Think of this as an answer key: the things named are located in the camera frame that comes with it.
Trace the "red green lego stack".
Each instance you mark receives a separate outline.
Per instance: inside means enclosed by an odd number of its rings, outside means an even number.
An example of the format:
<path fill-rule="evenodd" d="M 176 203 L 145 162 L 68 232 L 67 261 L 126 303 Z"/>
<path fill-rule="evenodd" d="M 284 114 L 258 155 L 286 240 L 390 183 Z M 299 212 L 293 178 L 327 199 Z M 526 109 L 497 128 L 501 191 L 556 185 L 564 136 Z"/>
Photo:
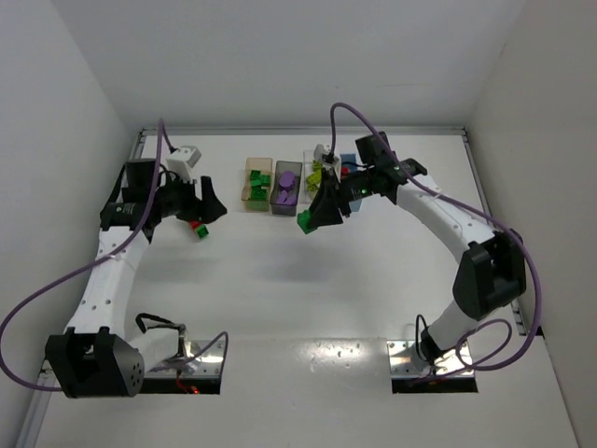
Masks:
<path fill-rule="evenodd" d="M 189 223 L 189 226 L 200 239 L 203 239 L 209 235 L 206 225 L 200 221 L 192 221 Z"/>

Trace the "lime long lego brick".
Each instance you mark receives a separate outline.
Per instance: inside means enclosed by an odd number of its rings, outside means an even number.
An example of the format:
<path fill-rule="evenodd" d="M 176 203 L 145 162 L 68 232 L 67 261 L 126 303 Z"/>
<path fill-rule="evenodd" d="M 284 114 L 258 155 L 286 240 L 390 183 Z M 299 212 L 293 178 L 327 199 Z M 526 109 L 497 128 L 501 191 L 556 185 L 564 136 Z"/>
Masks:
<path fill-rule="evenodd" d="M 315 171 L 315 172 L 311 173 L 310 175 L 307 175 L 305 178 L 305 182 L 306 182 L 307 186 L 308 185 L 317 185 L 319 187 L 322 182 L 322 172 Z"/>

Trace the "purple rounded lego brick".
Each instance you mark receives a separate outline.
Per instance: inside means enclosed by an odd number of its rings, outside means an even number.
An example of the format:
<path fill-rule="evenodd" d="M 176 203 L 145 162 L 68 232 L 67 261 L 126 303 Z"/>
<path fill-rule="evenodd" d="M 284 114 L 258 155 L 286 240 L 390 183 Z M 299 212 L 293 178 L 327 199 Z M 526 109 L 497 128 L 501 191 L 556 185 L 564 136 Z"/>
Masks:
<path fill-rule="evenodd" d="M 281 173 L 278 179 L 278 186 L 282 190 L 290 190 L 294 188 L 295 174 L 288 170 Z"/>

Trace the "green square lego brick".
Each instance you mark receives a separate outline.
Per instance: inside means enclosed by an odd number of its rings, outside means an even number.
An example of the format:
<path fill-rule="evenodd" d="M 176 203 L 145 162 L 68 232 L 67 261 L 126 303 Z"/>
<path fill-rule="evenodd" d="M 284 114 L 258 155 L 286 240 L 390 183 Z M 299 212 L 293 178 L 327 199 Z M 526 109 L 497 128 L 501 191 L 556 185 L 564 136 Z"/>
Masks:
<path fill-rule="evenodd" d="M 268 200 L 268 194 L 269 194 L 269 191 L 267 188 L 262 188 L 262 187 L 251 188 L 249 200 L 265 202 Z"/>

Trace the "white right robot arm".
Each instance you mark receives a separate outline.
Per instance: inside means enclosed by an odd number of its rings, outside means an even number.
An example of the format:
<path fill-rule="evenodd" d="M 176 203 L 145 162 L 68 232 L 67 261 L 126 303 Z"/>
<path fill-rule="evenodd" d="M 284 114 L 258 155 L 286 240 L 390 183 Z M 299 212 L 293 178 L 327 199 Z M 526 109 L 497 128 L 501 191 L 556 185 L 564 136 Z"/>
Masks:
<path fill-rule="evenodd" d="M 364 166 L 347 175 L 340 174 L 340 159 L 329 148 L 316 146 L 319 188 L 298 215 L 298 225 L 304 233 L 340 225 L 352 213 L 353 202 L 380 195 L 416 217 L 447 247 L 458 264 L 452 300 L 415 344 L 417 361 L 428 367 L 525 291 L 524 257 L 507 234 L 441 200 L 437 183 L 415 159 L 397 162 L 385 148 L 386 135 L 355 143 Z"/>

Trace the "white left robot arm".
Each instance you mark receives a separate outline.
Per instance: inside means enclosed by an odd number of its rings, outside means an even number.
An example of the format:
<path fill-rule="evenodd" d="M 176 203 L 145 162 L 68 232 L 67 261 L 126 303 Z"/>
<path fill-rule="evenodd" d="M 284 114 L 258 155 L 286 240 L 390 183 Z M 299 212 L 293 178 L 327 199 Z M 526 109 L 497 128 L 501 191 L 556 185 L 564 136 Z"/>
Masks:
<path fill-rule="evenodd" d="M 164 164 L 140 159 L 124 164 L 100 214 L 97 263 L 64 332 L 48 337 L 46 359 L 70 399 L 133 397 L 152 371 L 190 372 L 211 349 L 185 340 L 181 323 L 139 314 L 141 330 L 125 338 L 125 314 L 134 277 L 156 227 L 166 217 L 212 223 L 227 213 L 208 176 L 195 178 L 195 162 L 170 155 Z"/>

